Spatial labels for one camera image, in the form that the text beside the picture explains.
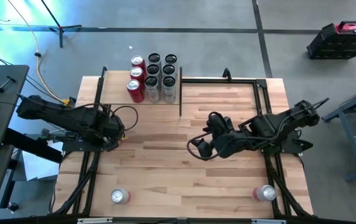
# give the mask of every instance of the tripod leg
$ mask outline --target tripod leg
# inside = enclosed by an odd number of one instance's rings
[[[62,40],[62,37],[63,37],[63,29],[60,27],[60,28],[59,28],[59,47],[60,47],[60,48],[63,48],[63,40]]]

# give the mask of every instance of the black toolbox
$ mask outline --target black toolbox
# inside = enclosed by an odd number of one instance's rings
[[[323,27],[307,49],[311,59],[356,57],[356,21],[342,21]]]

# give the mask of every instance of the red soda can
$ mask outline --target red soda can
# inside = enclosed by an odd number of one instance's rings
[[[131,80],[127,84],[127,90],[131,99],[135,103],[140,103],[145,99],[144,91],[142,90],[141,83],[138,80]]]
[[[131,65],[133,67],[139,67],[142,68],[142,71],[145,75],[144,78],[148,77],[147,73],[146,73],[146,65],[145,65],[145,59],[143,59],[142,56],[140,55],[135,55],[134,57],[132,57],[131,59]]]
[[[141,84],[142,89],[145,89],[145,75],[143,73],[142,68],[139,67],[133,67],[130,71],[129,71],[129,75],[131,77],[131,79],[135,79],[138,80],[138,82]]]

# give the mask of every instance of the can lid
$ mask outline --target can lid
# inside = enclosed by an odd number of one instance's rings
[[[154,75],[157,72],[159,72],[159,67],[157,65],[149,65],[148,66],[148,73],[149,74]]]
[[[134,65],[139,65],[140,63],[143,62],[143,57],[140,56],[140,55],[135,55],[134,57],[132,57],[131,62],[132,62]]]
[[[142,71],[142,68],[139,68],[139,67],[133,67],[129,73],[134,76],[134,77],[139,77],[142,75],[143,71]]]
[[[263,189],[263,195],[267,200],[274,200],[276,198],[276,190],[268,185]]]
[[[167,63],[176,63],[177,62],[177,56],[173,54],[169,54],[166,56],[166,62]]]
[[[157,85],[157,78],[156,77],[147,77],[145,79],[145,85],[148,87],[154,87]]]
[[[163,67],[163,72],[164,72],[164,74],[166,74],[166,75],[171,75],[171,74],[173,74],[174,72],[175,72],[175,68],[174,68],[174,66],[172,66],[172,65],[165,65],[164,67]]]
[[[139,88],[138,80],[130,80],[127,84],[127,89],[129,90],[137,90]]]
[[[163,79],[163,84],[166,86],[166,87],[172,87],[176,84],[176,80],[175,78],[172,78],[172,77],[165,77]]]
[[[120,203],[124,199],[124,192],[121,189],[115,189],[111,192],[111,201],[113,203]]]
[[[152,63],[156,63],[160,61],[160,55],[158,53],[153,53],[149,55],[149,61]]]

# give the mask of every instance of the can tray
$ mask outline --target can tray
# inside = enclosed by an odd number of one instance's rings
[[[102,94],[100,102],[103,104],[113,104],[113,105],[179,105],[180,96],[180,72],[177,73],[176,80],[176,101],[174,103],[166,103],[164,101],[164,95],[161,94],[161,99],[158,103],[152,103],[149,100],[148,93],[145,92],[145,99],[140,103],[135,103],[132,101],[128,91],[127,83],[131,80],[129,71],[125,70],[108,70],[105,74],[105,80],[103,82]]]

